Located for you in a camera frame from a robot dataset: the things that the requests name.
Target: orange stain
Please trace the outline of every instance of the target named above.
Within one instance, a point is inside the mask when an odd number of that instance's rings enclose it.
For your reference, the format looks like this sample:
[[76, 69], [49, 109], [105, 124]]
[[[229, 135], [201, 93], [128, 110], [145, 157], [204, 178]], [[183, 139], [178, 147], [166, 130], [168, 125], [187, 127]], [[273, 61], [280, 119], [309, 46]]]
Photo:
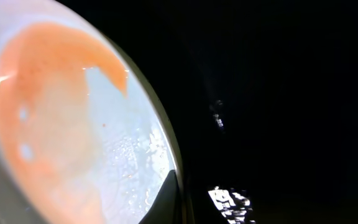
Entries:
[[[0, 78], [7, 78], [0, 83], [2, 154], [21, 189], [51, 223], [104, 223], [99, 192], [82, 178], [101, 156], [88, 119], [84, 68], [90, 67], [98, 67], [125, 94], [122, 63], [82, 30], [32, 24], [0, 54]], [[26, 110], [22, 119], [21, 110]], [[22, 157], [22, 144], [32, 150], [32, 159]], [[73, 184], [78, 179], [81, 190]]]

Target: glossy surface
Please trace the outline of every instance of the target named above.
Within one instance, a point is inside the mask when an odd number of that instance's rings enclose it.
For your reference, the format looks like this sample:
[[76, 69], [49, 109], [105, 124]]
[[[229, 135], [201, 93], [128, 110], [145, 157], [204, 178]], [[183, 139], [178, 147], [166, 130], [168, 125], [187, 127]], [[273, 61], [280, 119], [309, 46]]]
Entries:
[[51, 223], [137, 223], [172, 152], [149, 97], [83, 19], [0, 1], [0, 156]]

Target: orange sauce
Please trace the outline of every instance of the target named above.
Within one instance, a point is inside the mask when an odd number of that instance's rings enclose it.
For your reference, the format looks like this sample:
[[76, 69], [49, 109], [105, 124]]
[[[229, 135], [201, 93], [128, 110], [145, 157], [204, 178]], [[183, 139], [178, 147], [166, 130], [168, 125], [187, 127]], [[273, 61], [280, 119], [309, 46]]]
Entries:
[[[104, 223], [99, 192], [83, 178], [101, 157], [88, 118], [84, 68], [90, 67], [125, 94], [123, 64], [79, 29], [38, 22], [0, 53], [2, 154], [20, 188], [51, 223]], [[32, 151], [30, 159], [23, 157], [23, 145]]]

